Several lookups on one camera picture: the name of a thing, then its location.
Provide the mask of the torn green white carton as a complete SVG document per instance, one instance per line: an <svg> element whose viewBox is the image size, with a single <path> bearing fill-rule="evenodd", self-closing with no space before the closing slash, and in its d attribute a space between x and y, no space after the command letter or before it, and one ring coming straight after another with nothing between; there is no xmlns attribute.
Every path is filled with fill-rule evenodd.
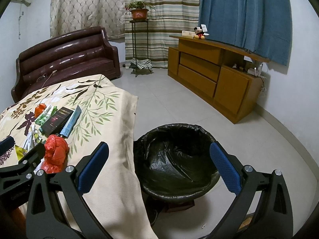
<svg viewBox="0 0 319 239"><path fill-rule="evenodd" d="M43 141L40 131L35 126L31 126L27 133L27 138L22 143L22 146L15 145L18 160L21 160L27 153L29 153L29 151Z"/></svg>

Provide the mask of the orange plastic bag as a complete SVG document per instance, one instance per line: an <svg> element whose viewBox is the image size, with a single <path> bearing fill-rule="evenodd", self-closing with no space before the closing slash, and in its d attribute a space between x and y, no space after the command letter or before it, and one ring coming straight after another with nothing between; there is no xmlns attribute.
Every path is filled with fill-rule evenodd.
<svg viewBox="0 0 319 239"><path fill-rule="evenodd" d="M44 103L40 103L36 106L35 108L35 112L34 112L34 116L35 118L38 118L43 112L44 110L47 108L46 104Z"/></svg>

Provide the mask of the red plastic bag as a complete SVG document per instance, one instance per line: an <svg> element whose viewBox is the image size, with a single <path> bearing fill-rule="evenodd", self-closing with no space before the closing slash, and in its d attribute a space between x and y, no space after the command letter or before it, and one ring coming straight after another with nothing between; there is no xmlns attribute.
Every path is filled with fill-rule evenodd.
<svg viewBox="0 0 319 239"><path fill-rule="evenodd" d="M49 135L45 144L44 161L41 165L47 174L59 173L62 171L65 159L69 152L66 140L57 135Z"/></svg>

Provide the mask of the black box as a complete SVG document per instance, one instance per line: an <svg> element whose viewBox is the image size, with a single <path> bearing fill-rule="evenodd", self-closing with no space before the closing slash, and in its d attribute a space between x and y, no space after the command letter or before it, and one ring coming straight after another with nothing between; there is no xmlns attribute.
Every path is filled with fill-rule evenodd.
<svg viewBox="0 0 319 239"><path fill-rule="evenodd" d="M59 133L73 112L73 110L66 107L60 108L40 127L40 132L47 137Z"/></svg>

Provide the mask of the green white wrapper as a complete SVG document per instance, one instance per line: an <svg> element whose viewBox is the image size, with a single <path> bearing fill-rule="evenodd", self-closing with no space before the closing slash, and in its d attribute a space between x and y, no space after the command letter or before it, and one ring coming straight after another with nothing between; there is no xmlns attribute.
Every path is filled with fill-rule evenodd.
<svg viewBox="0 0 319 239"><path fill-rule="evenodd" d="M50 105L36 118L35 124L42 126L46 121L48 121L51 118L51 116L55 114L56 111L57 111L57 106Z"/></svg>

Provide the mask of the light blue packet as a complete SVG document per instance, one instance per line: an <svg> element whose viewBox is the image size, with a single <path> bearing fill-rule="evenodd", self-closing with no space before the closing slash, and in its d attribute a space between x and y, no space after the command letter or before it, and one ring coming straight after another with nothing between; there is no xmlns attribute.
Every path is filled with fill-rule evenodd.
<svg viewBox="0 0 319 239"><path fill-rule="evenodd" d="M62 130L60 131L60 136L64 137L64 138L68 138L69 135L72 132L73 127L75 126L78 118L81 115L81 108L77 105L77 107L75 108L74 112L72 113L71 117L68 119L68 121L66 122L66 124L64 125L64 127L62 128Z"/></svg>

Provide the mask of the black lined trash bin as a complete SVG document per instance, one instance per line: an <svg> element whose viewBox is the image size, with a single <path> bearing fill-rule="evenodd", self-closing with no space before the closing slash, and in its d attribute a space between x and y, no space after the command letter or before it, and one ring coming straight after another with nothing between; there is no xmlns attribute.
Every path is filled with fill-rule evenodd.
<svg viewBox="0 0 319 239"><path fill-rule="evenodd" d="M210 158L215 138L198 125L171 123L134 141L135 173L147 209L182 209L220 179Z"/></svg>

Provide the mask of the floral beige tablecloth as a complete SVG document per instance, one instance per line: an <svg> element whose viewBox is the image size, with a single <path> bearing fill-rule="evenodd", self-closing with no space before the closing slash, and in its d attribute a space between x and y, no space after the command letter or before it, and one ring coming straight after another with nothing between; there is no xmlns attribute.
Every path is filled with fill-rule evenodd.
<svg viewBox="0 0 319 239"><path fill-rule="evenodd" d="M81 77L27 95L1 113L1 138L12 136L22 147L35 126L35 108L43 103L81 109L67 138L68 165L76 165L100 142L109 146L109 158L84 200L113 238L155 238L135 174L133 141L138 98L116 87L101 74Z"/></svg>

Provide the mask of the dark red leather sofa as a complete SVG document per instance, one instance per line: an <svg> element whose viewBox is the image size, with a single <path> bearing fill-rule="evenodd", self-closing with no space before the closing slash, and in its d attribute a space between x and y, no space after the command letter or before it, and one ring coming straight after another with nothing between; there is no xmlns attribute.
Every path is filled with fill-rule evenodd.
<svg viewBox="0 0 319 239"><path fill-rule="evenodd" d="M101 26L72 31L21 52L11 96L17 103L40 88L95 74L110 80L121 76L118 49Z"/></svg>

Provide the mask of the wooden TV cabinet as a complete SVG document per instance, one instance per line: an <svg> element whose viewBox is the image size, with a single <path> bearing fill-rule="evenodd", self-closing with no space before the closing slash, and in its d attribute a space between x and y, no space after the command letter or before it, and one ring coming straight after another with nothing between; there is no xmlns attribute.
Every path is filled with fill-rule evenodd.
<svg viewBox="0 0 319 239"><path fill-rule="evenodd" d="M212 40L178 36L178 47L168 49L168 76L181 83L232 123L254 109L264 88L262 77L244 69L244 57L257 65L269 59Z"/></svg>

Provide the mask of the white router on cabinet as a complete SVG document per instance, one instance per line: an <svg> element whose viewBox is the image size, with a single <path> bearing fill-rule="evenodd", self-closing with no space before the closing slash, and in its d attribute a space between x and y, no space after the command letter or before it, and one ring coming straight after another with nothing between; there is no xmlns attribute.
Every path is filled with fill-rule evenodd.
<svg viewBox="0 0 319 239"><path fill-rule="evenodd" d="M262 72L263 63L262 62L247 62L247 73L255 77L259 77Z"/></svg>

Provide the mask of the beige patterned curtain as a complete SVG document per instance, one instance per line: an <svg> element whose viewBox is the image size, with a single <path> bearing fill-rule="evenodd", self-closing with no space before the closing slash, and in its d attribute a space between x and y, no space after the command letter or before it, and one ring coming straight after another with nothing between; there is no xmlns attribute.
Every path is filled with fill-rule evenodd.
<svg viewBox="0 0 319 239"><path fill-rule="evenodd" d="M124 37L125 0L51 0L50 36L101 26L109 40Z"/></svg>

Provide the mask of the checkered cloth on stand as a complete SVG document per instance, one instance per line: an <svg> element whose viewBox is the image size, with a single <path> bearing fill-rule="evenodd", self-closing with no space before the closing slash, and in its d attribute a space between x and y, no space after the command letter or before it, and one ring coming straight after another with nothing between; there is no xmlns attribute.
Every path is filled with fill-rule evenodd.
<svg viewBox="0 0 319 239"><path fill-rule="evenodd" d="M130 63L130 68L133 69L151 69L153 67L151 60L150 59L143 59L143 60L139 60L136 58L133 58L131 63Z"/></svg>

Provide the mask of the black metal plant stand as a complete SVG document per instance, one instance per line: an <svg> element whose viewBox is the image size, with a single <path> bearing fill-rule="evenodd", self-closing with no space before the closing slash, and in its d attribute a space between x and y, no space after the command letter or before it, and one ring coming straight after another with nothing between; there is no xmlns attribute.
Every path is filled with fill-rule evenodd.
<svg viewBox="0 0 319 239"><path fill-rule="evenodd" d="M149 20L131 20L131 36L132 36L132 59L136 58L139 60L143 59L150 59L149 58ZM145 23L146 29L141 30L141 33L137 33L138 29L136 28L137 23ZM146 46L142 46L140 44L140 41L137 40L137 38L141 35L145 35L146 37ZM151 69L132 69L132 73L137 77L141 71L148 70L150 73L152 73Z"/></svg>

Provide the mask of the potted plant orange pot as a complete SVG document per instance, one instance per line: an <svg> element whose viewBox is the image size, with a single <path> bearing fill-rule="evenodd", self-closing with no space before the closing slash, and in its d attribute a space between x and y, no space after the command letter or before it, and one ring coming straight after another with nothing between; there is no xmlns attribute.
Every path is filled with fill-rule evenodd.
<svg viewBox="0 0 319 239"><path fill-rule="evenodd" d="M125 9L131 13L132 20L146 20L148 11L155 10L155 7L143 1L134 1L126 5Z"/></svg>

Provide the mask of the Mickey Mouse plush toy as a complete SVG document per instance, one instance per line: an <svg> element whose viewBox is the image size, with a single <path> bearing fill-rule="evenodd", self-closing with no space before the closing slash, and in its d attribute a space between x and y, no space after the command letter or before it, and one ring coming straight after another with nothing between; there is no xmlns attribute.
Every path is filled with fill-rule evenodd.
<svg viewBox="0 0 319 239"><path fill-rule="evenodd" d="M194 39L205 40L205 38L209 36L209 34L204 32L199 26L195 27L194 31L195 31L195 34L193 35Z"/></svg>

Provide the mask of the blue curtain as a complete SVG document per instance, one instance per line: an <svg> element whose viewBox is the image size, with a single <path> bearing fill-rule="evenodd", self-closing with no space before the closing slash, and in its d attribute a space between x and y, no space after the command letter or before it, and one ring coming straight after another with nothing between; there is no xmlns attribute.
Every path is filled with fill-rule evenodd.
<svg viewBox="0 0 319 239"><path fill-rule="evenodd" d="M198 22L206 25L211 40L288 65L290 0L200 0Z"/></svg>

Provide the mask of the small white box on cabinet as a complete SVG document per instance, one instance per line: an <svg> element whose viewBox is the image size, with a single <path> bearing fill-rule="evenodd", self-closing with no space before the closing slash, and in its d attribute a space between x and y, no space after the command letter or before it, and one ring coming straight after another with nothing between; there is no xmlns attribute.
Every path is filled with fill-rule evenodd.
<svg viewBox="0 0 319 239"><path fill-rule="evenodd" d="M193 38L193 36L195 35L194 31L182 31L182 36L183 37L187 37L187 38Z"/></svg>

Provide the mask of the striped curtain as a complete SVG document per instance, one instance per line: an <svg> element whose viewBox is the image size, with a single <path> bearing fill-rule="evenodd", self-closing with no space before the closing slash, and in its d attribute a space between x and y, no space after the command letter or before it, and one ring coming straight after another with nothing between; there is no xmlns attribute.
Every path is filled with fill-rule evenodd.
<svg viewBox="0 0 319 239"><path fill-rule="evenodd" d="M149 20L149 58L155 68L168 66L168 48L177 48L178 40L172 36L180 35L183 30L193 31L198 26L200 0L125 0L143 1L155 7L148 11ZM146 29L145 23L137 23L137 33ZM146 37L138 38L142 46L146 46Z"/></svg>

